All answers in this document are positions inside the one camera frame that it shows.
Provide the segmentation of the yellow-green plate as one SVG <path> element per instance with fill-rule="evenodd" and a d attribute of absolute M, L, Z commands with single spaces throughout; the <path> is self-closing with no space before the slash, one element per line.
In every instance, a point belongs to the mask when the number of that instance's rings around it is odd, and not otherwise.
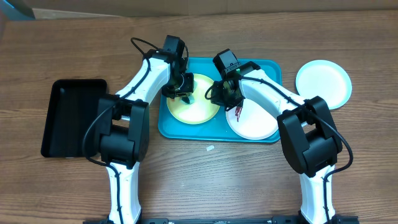
<path fill-rule="evenodd" d="M 208 76 L 194 73 L 193 93 L 188 95 L 189 103 L 183 97 L 167 98 L 167 107 L 174 118 L 186 124 L 201 124 L 217 114 L 219 106 L 205 98 L 205 93 L 213 84 Z"/>

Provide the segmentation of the white pink plate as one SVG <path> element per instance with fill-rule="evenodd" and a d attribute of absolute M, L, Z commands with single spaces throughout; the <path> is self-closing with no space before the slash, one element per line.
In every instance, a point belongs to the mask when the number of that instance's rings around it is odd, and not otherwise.
<path fill-rule="evenodd" d="M 226 120 L 238 136 L 249 140 L 262 140 L 278 131 L 277 120 L 254 101 L 243 101 L 239 117 L 236 115 L 236 109 L 237 107 L 234 107 L 226 112 Z"/>

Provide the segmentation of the light blue plate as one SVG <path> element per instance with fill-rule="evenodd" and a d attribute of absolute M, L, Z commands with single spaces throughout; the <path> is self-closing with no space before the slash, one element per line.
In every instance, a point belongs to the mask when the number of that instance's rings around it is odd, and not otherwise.
<path fill-rule="evenodd" d="M 295 87 L 300 96 L 323 98 L 329 109 L 342 107 L 351 97 L 351 79 L 340 65 L 329 60 L 312 60 L 297 72 Z"/>

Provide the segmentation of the green scrubbing sponge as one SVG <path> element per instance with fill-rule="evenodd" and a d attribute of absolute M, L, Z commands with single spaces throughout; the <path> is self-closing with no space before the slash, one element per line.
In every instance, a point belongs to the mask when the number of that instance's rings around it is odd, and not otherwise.
<path fill-rule="evenodd" d="M 181 97 L 181 101 L 186 105 L 191 105 L 195 102 L 195 99 L 193 95 L 188 95 Z"/>

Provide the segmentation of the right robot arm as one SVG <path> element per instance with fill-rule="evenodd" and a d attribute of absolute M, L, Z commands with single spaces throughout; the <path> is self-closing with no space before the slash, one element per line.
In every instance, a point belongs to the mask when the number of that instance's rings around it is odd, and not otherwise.
<path fill-rule="evenodd" d="M 292 93 L 270 79 L 256 63 L 241 63 L 226 49 L 213 58 L 221 75 L 206 91 L 211 103 L 239 116 L 245 100 L 257 103 L 277 120 L 282 151 L 300 175 L 300 216 L 307 223 L 332 223 L 331 175 L 335 171 L 342 140 L 326 101 Z"/>

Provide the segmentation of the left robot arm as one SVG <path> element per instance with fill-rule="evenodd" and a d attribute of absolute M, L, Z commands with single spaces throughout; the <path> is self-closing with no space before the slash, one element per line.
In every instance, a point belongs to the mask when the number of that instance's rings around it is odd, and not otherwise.
<path fill-rule="evenodd" d="M 115 95 L 99 99 L 98 115 L 88 128 L 94 148 L 109 175 L 111 210 L 105 223 L 139 223 L 139 166 L 149 147 L 149 105 L 161 93 L 191 103 L 194 77 L 187 72 L 188 48 L 168 35 L 161 48 L 142 53 L 142 66 L 134 78 Z"/>

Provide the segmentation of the teal plastic tray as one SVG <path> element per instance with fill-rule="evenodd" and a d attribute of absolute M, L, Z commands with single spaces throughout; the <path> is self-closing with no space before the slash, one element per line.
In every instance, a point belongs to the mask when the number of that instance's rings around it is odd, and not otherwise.
<path fill-rule="evenodd" d="M 190 57 L 188 72 L 199 73 L 213 80 L 221 80 L 220 73 L 209 57 Z M 253 61 L 263 69 L 266 75 L 276 83 L 282 85 L 282 70 L 278 63 L 266 59 L 238 59 L 242 64 Z M 158 129 L 160 133 L 170 139 L 191 139 L 202 141 L 226 141 L 226 142 L 263 142 L 272 143 L 280 139 L 279 131 L 273 135 L 260 140 L 244 139 L 236 134 L 229 126 L 224 108 L 221 107 L 217 114 L 209 121 L 202 124 L 185 124 L 172 116 L 166 98 L 161 95 Z"/>

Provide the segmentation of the small white paper scrap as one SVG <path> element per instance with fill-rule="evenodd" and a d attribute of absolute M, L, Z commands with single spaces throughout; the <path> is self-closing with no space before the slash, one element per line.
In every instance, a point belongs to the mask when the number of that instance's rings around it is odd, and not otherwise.
<path fill-rule="evenodd" d="M 213 150 L 215 147 L 214 147 L 214 145 L 211 145 L 211 146 L 208 146 L 207 148 L 206 148 L 206 150 L 207 151 L 211 151 L 211 150 Z"/>

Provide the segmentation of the black rectangular bin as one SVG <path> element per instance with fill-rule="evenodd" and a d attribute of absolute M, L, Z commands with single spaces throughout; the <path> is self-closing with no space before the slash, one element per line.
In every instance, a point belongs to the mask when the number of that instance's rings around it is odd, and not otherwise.
<path fill-rule="evenodd" d="M 52 85 L 42 140 L 44 157 L 83 157 L 83 137 L 107 93 L 103 79 L 61 79 Z"/>

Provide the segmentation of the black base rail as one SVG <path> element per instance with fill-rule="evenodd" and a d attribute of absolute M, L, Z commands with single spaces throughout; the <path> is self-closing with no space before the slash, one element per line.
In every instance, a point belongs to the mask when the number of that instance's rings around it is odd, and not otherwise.
<path fill-rule="evenodd" d="M 112 221 L 83 221 L 83 224 L 105 224 L 113 223 Z M 169 220 L 167 218 L 141 218 L 140 224 L 299 224 L 308 223 L 301 215 L 282 215 L 272 218 L 237 218 L 237 219 L 185 219 L 185 220 Z M 331 219 L 333 224 L 359 224 L 358 217 L 347 217 L 335 215 Z"/>

